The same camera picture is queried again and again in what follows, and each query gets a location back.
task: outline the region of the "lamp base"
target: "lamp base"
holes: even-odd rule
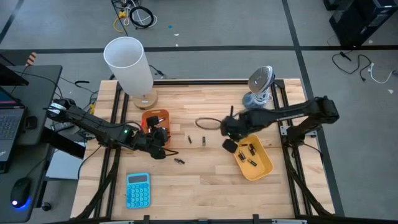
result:
[[[157,93],[155,90],[151,90],[149,93],[140,97],[132,97],[134,105],[141,110],[148,110],[153,108],[157,103]]]

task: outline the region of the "wooden tabletop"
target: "wooden tabletop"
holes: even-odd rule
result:
[[[289,104],[304,102],[300,80],[284,81]],[[95,108],[96,116],[110,120],[116,85],[116,81],[101,82]],[[180,154],[155,160],[146,152],[122,149],[113,220],[142,220],[144,215],[150,215],[151,220],[236,219],[252,218],[253,214],[259,214],[260,218],[294,217],[276,123],[256,133],[274,165],[274,170],[255,181],[245,179],[233,155],[222,148],[225,137],[219,130],[205,131],[195,126],[194,120],[199,117],[223,119],[229,114],[231,105],[236,112],[242,110],[242,96],[249,91],[247,85],[162,85],[154,86],[154,89],[159,97],[154,109],[169,111],[170,149]],[[123,96],[124,93],[119,100],[118,122]],[[269,102],[266,108],[274,108],[273,103]],[[142,111],[129,100],[126,121],[140,123],[141,114]],[[302,120],[303,118],[295,119],[294,123]],[[206,137],[205,147],[201,143],[202,136]],[[307,138],[305,142],[318,147],[315,139]],[[90,141],[85,157],[97,147],[96,141]],[[333,213],[333,204],[319,153],[307,146],[300,146],[299,149],[308,188],[318,201]],[[72,217],[84,209],[97,191],[103,156],[104,151],[99,150],[82,167]],[[184,160],[185,165],[176,163],[174,157]],[[138,172],[150,174],[151,205],[149,208],[130,210],[126,208],[126,176]],[[296,189],[300,210],[305,213],[302,194],[298,187]],[[106,192],[102,215],[107,200]]]

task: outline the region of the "computer mouse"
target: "computer mouse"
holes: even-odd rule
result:
[[[28,177],[23,177],[17,180],[11,190],[11,205],[20,208],[25,205],[30,192],[31,180]]]

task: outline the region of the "blue calculator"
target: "blue calculator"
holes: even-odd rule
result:
[[[126,179],[126,206],[128,209],[150,206],[150,178],[148,173],[129,174]]]

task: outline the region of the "white cylinder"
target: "white cylinder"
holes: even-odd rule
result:
[[[119,37],[107,44],[104,59],[125,93],[142,96],[150,92],[154,79],[142,44],[132,37]]]

